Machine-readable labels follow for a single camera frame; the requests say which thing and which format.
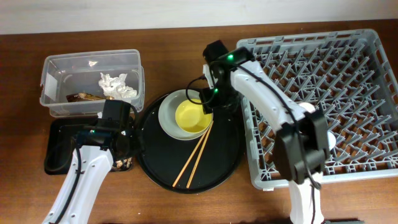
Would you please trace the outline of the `yellow bowl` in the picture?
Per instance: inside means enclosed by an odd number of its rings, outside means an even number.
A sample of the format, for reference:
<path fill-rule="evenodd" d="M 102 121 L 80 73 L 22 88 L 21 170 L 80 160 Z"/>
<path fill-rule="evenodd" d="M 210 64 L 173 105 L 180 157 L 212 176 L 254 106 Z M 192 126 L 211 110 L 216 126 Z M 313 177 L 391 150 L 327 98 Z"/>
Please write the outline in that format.
<path fill-rule="evenodd" d="M 179 128 L 188 133 L 199 133 L 205 130 L 213 119 L 212 114 L 205 114 L 199 99 L 185 100 L 175 111 L 175 120 Z"/>

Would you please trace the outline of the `grey plate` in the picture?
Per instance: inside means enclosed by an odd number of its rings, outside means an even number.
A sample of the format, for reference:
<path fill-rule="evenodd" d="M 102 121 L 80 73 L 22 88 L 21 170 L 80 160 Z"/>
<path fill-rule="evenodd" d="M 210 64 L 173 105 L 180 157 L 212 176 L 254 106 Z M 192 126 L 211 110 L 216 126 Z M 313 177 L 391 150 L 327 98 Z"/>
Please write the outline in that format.
<path fill-rule="evenodd" d="M 170 137 L 178 140 L 188 141 L 202 136 L 205 131 L 209 129 L 210 125 L 199 133 L 188 133 L 179 128 L 175 120 L 175 111 L 178 105 L 185 100 L 188 100 L 185 90 L 177 90 L 167 95 L 160 104 L 158 119 L 161 128 Z"/>

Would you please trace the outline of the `wooden chopstick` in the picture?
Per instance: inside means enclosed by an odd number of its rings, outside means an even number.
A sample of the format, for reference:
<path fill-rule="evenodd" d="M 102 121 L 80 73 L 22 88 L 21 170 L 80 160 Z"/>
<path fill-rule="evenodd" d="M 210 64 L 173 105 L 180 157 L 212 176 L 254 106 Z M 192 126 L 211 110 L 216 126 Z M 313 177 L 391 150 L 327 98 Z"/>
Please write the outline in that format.
<path fill-rule="evenodd" d="M 172 187 L 175 187 L 176 184 L 178 183 L 178 181 L 180 180 L 182 174 L 185 172 L 185 169 L 187 168 L 187 166 L 189 165 L 192 157 L 195 155 L 198 147 L 200 146 L 201 142 L 203 141 L 204 138 L 206 138 L 207 133 L 209 132 L 209 130 L 211 130 L 213 125 L 213 121 L 210 123 L 210 127 L 207 131 L 205 131 L 205 133 L 201 136 L 200 140 L 198 141 L 197 145 L 195 146 L 194 150 L 192 151 L 192 153 L 190 154 L 189 158 L 187 159 L 186 163 L 184 164 L 184 166 L 182 167 L 181 171 L 179 172 L 178 176 L 176 177 L 176 179 L 174 180 Z"/>
<path fill-rule="evenodd" d="M 203 140 L 203 142 L 202 142 L 200 152 L 198 153 L 198 157 L 197 157 L 197 159 L 196 159 L 196 161 L 195 161 L 195 165 L 194 165 L 194 167 L 193 167 L 193 169 L 192 169 L 192 173 L 191 173 L 190 178 L 189 178 L 189 180 L 188 180 L 188 182 L 187 182 L 187 185 L 186 185 L 186 188 L 187 188 L 187 189 L 190 188 L 190 186 L 191 186 L 191 184 L 192 184 L 192 180 L 193 180 L 193 178 L 194 178 L 194 176 L 195 176 L 195 174 L 196 174 L 197 167 L 198 167 L 198 164 L 199 164 L 199 162 L 200 162 L 200 160 L 201 160 L 201 157 L 202 157 L 203 151 L 204 151 L 204 149 L 205 149 L 205 147 L 206 147 L 206 144 L 207 144 L 207 142 L 208 142 L 208 137 L 209 137 L 209 135 L 210 135 L 210 133 L 211 133 L 211 130 L 212 130 L 212 127 L 213 127 L 213 123 L 214 123 L 214 121 L 212 121 L 212 123 L 210 124 L 210 127 L 209 127 L 209 129 L 207 130 L 206 135 L 205 135 L 205 138 L 204 138 L 204 140 Z"/>

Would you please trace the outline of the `blue cup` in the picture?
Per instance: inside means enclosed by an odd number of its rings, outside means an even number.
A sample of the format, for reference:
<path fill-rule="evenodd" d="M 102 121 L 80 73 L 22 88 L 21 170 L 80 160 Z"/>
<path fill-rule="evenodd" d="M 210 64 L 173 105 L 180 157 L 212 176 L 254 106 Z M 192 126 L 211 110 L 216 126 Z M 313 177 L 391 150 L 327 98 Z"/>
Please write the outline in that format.
<path fill-rule="evenodd" d="M 332 150 L 336 146 L 336 138 L 331 131 L 327 132 L 327 137 L 329 150 Z"/>

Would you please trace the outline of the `pink cup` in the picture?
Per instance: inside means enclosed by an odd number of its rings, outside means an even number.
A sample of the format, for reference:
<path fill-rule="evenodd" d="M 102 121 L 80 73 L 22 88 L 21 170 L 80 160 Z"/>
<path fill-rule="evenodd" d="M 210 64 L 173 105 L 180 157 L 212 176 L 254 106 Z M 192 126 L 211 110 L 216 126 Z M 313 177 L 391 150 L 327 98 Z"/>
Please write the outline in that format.
<path fill-rule="evenodd" d="M 315 108 L 312 104 L 310 104 L 310 103 L 307 103 L 307 102 L 300 102 L 298 105 L 301 106 L 302 108 L 304 108 L 304 109 L 305 109 L 306 111 L 308 111 L 309 113 L 313 113 L 313 112 L 316 111 L 316 108 Z"/>

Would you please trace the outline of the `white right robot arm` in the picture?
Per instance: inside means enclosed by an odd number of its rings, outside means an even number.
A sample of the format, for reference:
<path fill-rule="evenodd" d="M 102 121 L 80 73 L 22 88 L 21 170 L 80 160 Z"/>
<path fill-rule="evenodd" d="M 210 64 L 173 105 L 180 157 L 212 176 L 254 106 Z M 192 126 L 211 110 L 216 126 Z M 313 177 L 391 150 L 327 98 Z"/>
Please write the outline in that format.
<path fill-rule="evenodd" d="M 292 223 L 323 223 L 320 190 L 325 163 L 335 141 L 320 110 L 309 111 L 290 99 L 265 73 L 245 47 L 229 51 L 217 40 L 203 51 L 200 90 L 204 113 L 231 108 L 238 95 L 246 97 L 268 122 L 274 135 L 273 161 L 287 180 Z"/>

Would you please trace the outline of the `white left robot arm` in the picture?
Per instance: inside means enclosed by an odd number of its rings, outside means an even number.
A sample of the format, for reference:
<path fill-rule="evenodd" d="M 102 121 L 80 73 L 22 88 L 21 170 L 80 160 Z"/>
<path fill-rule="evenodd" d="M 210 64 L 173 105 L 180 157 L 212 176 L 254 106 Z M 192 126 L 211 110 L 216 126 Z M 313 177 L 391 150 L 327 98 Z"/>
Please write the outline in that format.
<path fill-rule="evenodd" d="M 139 149 L 133 129 L 83 126 L 56 149 L 69 148 L 67 176 L 44 223 L 87 223 L 99 189 L 110 172 L 132 168 Z"/>

